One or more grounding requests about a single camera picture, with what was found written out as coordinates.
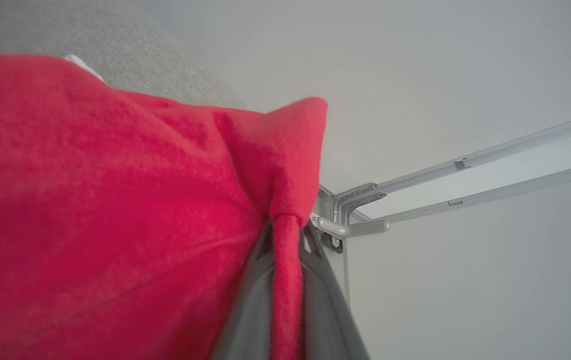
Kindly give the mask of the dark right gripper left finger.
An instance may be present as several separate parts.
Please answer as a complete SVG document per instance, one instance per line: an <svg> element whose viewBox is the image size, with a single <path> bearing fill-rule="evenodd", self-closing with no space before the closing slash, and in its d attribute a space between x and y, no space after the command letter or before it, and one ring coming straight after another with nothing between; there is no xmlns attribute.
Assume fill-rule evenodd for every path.
<svg viewBox="0 0 571 360"><path fill-rule="evenodd" d="M247 259L239 291L213 346L212 360L269 360L274 225L267 222Z"/></svg>

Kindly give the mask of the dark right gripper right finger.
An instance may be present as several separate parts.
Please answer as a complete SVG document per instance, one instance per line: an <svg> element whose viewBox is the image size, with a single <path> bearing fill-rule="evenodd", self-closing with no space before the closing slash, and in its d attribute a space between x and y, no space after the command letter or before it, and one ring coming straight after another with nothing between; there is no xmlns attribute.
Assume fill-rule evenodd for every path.
<svg viewBox="0 0 571 360"><path fill-rule="evenodd" d="M304 354L307 360L368 360L370 356L313 225L300 233Z"/></svg>

